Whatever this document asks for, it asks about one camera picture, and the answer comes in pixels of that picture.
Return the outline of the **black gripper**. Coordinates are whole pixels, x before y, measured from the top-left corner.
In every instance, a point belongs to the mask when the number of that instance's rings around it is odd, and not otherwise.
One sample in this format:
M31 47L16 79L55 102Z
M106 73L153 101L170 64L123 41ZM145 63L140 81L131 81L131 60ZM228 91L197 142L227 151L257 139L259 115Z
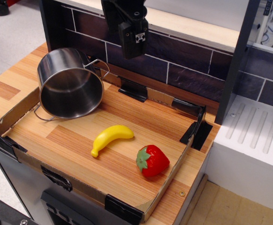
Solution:
M111 32L119 32L123 57L145 54L149 28L145 0L102 0L104 16Z

